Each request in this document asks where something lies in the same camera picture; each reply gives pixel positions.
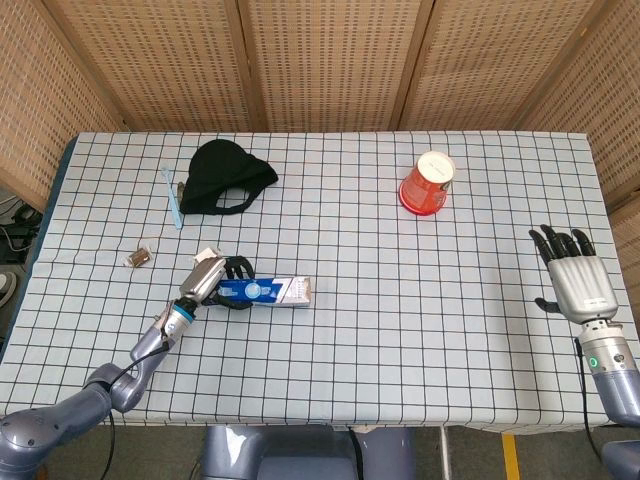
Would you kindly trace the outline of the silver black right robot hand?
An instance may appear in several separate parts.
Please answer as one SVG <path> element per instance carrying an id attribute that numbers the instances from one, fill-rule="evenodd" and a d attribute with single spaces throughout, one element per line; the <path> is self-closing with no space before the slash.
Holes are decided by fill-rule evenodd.
<path id="1" fill-rule="evenodd" d="M 589 237 L 579 229 L 569 234 L 542 224 L 531 229 L 536 249 L 546 266 L 555 299 L 535 299 L 546 313 L 561 314 L 575 324 L 592 320 L 609 321 L 619 303 L 603 260 L 597 256 Z"/>

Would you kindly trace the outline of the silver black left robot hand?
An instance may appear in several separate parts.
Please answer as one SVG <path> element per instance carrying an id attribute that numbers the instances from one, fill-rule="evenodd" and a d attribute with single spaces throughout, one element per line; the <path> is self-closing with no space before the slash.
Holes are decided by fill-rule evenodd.
<path id="1" fill-rule="evenodd" d="M 244 256 L 224 257 L 209 252 L 201 255 L 193 271 L 181 285 L 179 291 L 187 305 L 222 305 L 231 310 L 245 310 L 253 306 L 248 300 L 232 300 L 219 293 L 219 284 L 226 275 L 229 280 L 254 279 L 255 271 Z"/>

